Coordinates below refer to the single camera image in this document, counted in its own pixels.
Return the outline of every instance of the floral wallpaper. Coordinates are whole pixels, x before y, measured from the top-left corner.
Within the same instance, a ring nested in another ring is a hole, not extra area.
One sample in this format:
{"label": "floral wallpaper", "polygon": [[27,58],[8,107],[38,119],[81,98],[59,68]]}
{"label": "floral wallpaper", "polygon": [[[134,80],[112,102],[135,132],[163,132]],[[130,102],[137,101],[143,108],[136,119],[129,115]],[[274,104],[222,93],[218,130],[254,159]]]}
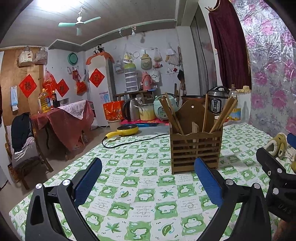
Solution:
{"label": "floral wallpaper", "polygon": [[232,0],[249,50],[249,123],[271,136],[296,135],[296,42],[263,0]]}

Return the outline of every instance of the yellow frying pan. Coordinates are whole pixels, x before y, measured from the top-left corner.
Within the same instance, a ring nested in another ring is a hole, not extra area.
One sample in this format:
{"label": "yellow frying pan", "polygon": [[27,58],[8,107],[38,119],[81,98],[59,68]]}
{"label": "yellow frying pan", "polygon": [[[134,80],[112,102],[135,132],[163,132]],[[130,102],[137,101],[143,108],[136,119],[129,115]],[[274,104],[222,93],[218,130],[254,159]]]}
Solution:
{"label": "yellow frying pan", "polygon": [[122,125],[117,128],[117,131],[109,132],[105,138],[112,138],[114,136],[130,136],[138,132],[139,127],[133,124]]}

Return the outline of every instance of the refrigerator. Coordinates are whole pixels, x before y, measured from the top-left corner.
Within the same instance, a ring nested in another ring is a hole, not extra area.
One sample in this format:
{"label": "refrigerator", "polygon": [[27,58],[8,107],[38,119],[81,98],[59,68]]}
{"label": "refrigerator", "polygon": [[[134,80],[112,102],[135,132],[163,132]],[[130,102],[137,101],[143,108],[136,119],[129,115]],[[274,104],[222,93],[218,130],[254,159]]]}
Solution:
{"label": "refrigerator", "polygon": [[104,56],[96,56],[92,58],[91,64],[88,65],[89,77],[95,69],[98,69],[105,77],[102,82],[96,87],[91,81],[90,96],[94,104],[94,111],[96,114],[96,121],[99,126],[108,126],[108,121],[105,118],[103,104],[107,102],[117,101],[116,88],[114,82],[113,63]]}

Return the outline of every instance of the checkered tablecloth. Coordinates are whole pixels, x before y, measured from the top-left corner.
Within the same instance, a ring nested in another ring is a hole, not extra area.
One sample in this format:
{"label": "checkered tablecloth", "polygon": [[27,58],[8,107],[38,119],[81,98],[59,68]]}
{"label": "checkered tablecloth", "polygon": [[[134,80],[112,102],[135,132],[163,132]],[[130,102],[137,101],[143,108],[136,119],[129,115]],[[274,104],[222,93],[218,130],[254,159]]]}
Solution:
{"label": "checkered tablecloth", "polygon": [[[269,178],[256,161],[255,154],[270,138],[248,124],[225,127],[218,171],[238,185],[250,186],[257,182],[266,194]],[[107,145],[134,140],[135,137],[111,139]],[[58,185],[66,178],[73,178],[94,157],[101,159],[103,170],[79,210],[101,241],[196,241],[217,210],[195,173],[171,175],[169,136],[114,149],[98,145],[44,185]],[[292,173],[289,160],[280,162]],[[31,196],[23,199],[9,213],[23,240]],[[241,204],[236,206],[223,239],[231,234],[240,207]],[[59,204],[56,204],[56,210],[66,236],[76,240]],[[279,219],[271,214],[270,221],[274,232]]]}

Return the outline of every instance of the panda plush toy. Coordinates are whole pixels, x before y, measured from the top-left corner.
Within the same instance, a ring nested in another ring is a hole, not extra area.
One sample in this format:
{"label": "panda plush toy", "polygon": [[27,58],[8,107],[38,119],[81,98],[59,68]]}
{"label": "panda plush toy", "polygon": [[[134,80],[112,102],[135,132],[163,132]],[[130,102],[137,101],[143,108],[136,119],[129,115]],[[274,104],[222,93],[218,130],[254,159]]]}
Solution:
{"label": "panda plush toy", "polygon": [[94,48],[94,53],[93,53],[93,55],[96,55],[97,53],[102,53],[103,51],[104,51],[104,49],[102,48],[102,45],[99,44],[98,46],[96,46],[96,47]]}

